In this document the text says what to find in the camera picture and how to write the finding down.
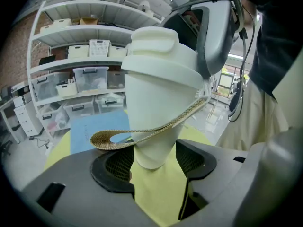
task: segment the perforated white basket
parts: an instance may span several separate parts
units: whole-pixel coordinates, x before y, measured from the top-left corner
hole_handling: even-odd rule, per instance
[[[109,40],[89,40],[89,56],[107,56]]]

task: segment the metal shelving unit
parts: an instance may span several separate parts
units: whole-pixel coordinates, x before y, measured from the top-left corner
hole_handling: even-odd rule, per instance
[[[52,21],[65,18],[76,19],[95,15],[99,18],[99,23],[101,24],[72,25],[61,29],[52,29],[48,32],[44,31],[43,33],[35,34],[37,23],[42,13],[45,13]],[[39,113],[41,106],[53,102],[111,92],[125,92],[125,89],[92,90],[77,93],[69,97],[55,96],[37,101],[32,85],[33,73],[43,71],[51,72],[55,70],[92,65],[116,66],[121,65],[123,59],[104,56],[75,58],[54,61],[31,68],[31,54],[36,48],[36,46],[33,47],[33,42],[44,43],[50,46],[50,49],[76,44],[88,44],[90,39],[107,39],[111,41],[112,45],[126,46],[131,42],[131,35],[134,30],[145,26],[157,26],[158,24],[160,24],[160,20],[157,18],[150,17],[142,11],[118,3],[97,0],[76,0],[46,6],[46,1],[42,2],[33,22],[27,48],[28,85],[37,114]],[[52,133],[54,132],[48,131],[48,129],[45,129],[45,131],[52,139]]]

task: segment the cardboard box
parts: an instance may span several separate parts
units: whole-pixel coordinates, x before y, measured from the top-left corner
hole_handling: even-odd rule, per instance
[[[73,25],[97,25],[98,24],[98,18],[95,17],[82,17],[73,19],[72,24]]]

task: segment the ceiling light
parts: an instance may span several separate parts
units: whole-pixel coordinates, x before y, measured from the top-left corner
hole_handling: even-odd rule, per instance
[[[229,57],[237,58],[243,60],[243,56],[228,54]]]

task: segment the white drawer cabinet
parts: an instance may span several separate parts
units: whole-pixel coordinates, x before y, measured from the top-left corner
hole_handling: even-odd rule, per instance
[[[14,111],[27,136],[34,136],[40,133],[43,127],[36,117],[33,101],[15,108]]]

